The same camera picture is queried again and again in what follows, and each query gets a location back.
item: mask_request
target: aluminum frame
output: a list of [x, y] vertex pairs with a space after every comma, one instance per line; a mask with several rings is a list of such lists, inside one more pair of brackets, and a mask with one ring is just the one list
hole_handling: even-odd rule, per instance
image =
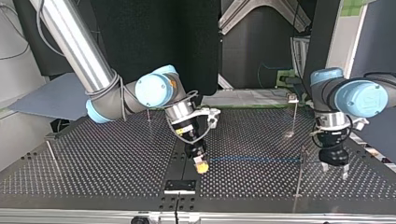
[[[297, 0], [234, 0], [219, 20], [220, 32], [227, 35], [235, 25], [256, 7], [272, 7], [279, 12], [291, 25], [294, 22]], [[295, 28], [302, 32], [311, 23], [303, 10], [298, 10]]]

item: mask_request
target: gray surface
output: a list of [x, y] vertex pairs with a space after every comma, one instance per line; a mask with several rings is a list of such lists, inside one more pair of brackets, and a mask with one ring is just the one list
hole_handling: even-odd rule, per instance
[[77, 120], [87, 115], [88, 96], [76, 74], [68, 73], [9, 106], [11, 110], [55, 119]]
[[268, 106], [286, 105], [286, 94], [288, 90], [234, 90], [217, 91], [211, 96], [204, 96], [202, 105], [221, 105], [221, 106]]
[[[212, 162], [195, 211], [396, 214], [396, 174], [352, 142], [349, 178], [334, 167], [324, 174], [308, 137], [313, 120], [299, 110], [295, 135], [287, 138], [291, 123], [290, 108], [223, 110], [207, 137]], [[295, 201], [301, 145], [310, 156]]]
[[[396, 214], [396, 174], [355, 143], [347, 143], [348, 180], [338, 168], [322, 173], [303, 109], [292, 138], [285, 137], [291, 108], [223, 109], [206, 138], [205, 175], [185, 162], [164, 113], [150, 113], [151, 122], [145, 113], [104, 125], [78, 121], [52, 144], [57, 163], [42, 147], [0, 173], [0, 208], [173, 211], [178, 204], [180, 212]], [[301, 145], [311, 156], [296, 200]], [[164, 196], [165, 181], [180, 178], [199, 181], [196, 195]]]
[[[44, 147], [2, 178], [0, 207], [158, 210], [175, 142], [162, 111], [151, 112], [151, 122], [146, 113], [102, 125], [87, 119], [52, 144], [57, 161]], [[29, 203], [4, 203], [12, 195]]]
[[[368, 6], [352, 67], [352, 77], [361, 77], [364, 73], [373, 71], [396, 71], [394, 8], [396, 1], [393, 0], [377, 0]], [[396, 108], [387, 109], [369, 119], [370, 124], [362, 132], [357, 132], [361, 139], [391, 161], [396, 161], [395, 116]]]

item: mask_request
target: end effector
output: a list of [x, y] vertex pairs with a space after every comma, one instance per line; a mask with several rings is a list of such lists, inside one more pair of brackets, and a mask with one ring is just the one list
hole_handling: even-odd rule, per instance
[[382, 74], [345, 79], [341, 68], [327, 68], [311, 75], [316, 126], [312, 137], [321, 147], [319, 159], [333, 166], [349, 163], [343, 142], [352, 128], [361, 130], [366, 118], [396, 105], [396, 78]]
[[[90, 96], [86, 104], [88, 114], [98, 123], [126, 118], [126, 114], [148, 108], [164, 108], [170, 129], [188, 144], [186, 154], [194, 160], [197, 172], [203, 174], [208, 170], [204, 137], [210, 129], [216, 128], [220, 111], [197, 108], [193, 100], [198, 91], [184, 91], [174, 66], [156, 69], [125, 86], [116, 75], [113, 85]], [[208, 127], [203, 134], [199, 132], [199, 116], [207, 116]]]

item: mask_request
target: gray fabric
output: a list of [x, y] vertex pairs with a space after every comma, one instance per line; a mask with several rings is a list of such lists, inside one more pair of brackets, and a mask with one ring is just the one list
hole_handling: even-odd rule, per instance
[[87, 115], [88, 96], [76, 74], [68, 73], [9, 106], [14, 111], [55, 119], [76, 120]]

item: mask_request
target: metal bracket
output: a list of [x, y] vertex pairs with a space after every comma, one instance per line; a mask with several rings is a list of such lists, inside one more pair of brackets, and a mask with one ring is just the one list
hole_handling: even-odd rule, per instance
[[195, 194], [196, 180], [168, 180], [164, 194]]
[[226, 91], [233, 90], [233, 85], [230, 84], [221, 74], [219, 76], [219, 85]]
[[[297, 0], [234, 0], [219, 20], [220, 32], [227, 35], [235, 25], [256, 7], [272, 7], [278, 11], [291, 25], [294, 22]], [[298, 32], [305, 30], [311, 23], [305, 12], [300, 8], [296, 15], [295, 28]]]

